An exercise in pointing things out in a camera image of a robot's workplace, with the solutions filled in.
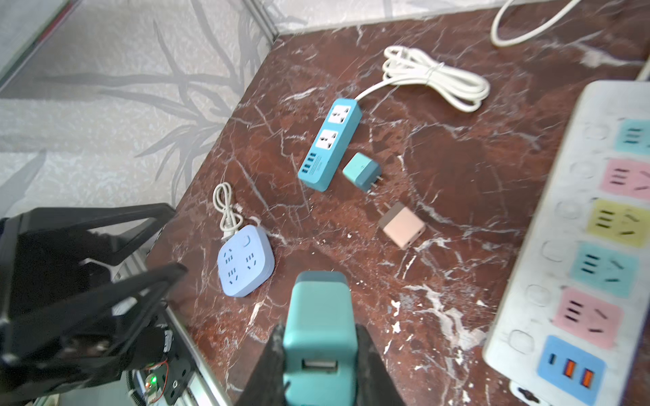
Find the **light blue square socket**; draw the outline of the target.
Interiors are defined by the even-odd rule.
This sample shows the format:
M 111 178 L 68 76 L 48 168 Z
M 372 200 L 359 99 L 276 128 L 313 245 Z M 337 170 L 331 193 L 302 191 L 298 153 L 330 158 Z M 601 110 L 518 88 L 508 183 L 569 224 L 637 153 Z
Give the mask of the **light blue square socket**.
M 259 226 L 245 226 L 218 253 L 219 280 L 228 297 L 252 293 L 271 277 L 274 268 L 272 246 Z

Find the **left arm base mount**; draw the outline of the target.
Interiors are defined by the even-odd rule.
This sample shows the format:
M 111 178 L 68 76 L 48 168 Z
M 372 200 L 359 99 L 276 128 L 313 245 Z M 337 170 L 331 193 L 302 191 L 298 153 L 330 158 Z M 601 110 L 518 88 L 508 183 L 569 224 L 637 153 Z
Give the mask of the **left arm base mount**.
M 135 339 L 125 369 L 127 396 L 134 405 L 174 405 L 197 371 L 181 330 L 159 311 Z

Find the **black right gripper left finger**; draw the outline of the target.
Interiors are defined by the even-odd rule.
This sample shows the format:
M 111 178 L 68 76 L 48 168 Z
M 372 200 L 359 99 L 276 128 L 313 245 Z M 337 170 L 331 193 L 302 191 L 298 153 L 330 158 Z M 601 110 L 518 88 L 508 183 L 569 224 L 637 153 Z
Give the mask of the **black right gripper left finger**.
M 284 332 L 285 326 L 277 325 L 236 402 L 237 406 L 285 406 L 284 386 Z

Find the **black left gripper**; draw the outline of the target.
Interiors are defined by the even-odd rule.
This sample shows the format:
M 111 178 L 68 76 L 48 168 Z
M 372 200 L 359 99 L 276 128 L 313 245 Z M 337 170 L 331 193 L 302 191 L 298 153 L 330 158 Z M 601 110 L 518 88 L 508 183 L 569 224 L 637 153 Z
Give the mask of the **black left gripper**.
M 1 221 L 1 400 L 24 404 L 95 387 L 166 360 L 164 296 L 188 272 L 170 263 L 112 270 L 175 215 L 166 203 L 39 207 Z

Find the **teal charger plug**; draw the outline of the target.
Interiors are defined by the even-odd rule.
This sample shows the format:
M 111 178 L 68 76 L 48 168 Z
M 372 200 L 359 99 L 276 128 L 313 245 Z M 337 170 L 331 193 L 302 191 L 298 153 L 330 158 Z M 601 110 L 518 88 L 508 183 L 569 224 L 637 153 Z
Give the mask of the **teal charger plug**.
M 344 169 L 343 175 L 363 192 L 369 192 L 382 175 L 381 166 L 366 155 L 357 152 Z
M 358 339 L 350 287 L 343 273 L 299 274 L 290 298 L 283 348 L 287 404 L 355 404 Z

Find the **teal charger plug front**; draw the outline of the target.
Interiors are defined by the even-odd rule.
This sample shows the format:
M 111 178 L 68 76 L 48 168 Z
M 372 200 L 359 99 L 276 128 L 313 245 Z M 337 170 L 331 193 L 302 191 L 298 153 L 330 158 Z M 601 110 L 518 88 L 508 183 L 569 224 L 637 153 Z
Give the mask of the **teal charger plug front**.
M 283 348 L 287 404 L 355 404 L 358 339 L 350 287 L 343 273 L 299 274 L 290 298 Z

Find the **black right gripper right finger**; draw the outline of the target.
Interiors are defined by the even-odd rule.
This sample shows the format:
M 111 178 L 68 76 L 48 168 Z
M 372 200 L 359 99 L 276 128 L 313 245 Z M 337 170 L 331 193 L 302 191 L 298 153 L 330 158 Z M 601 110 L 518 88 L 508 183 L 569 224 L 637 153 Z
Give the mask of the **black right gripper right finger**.
M 358 340 L 355 405 L 405 405 L 367 328 L 356 324 L 355 329 Z

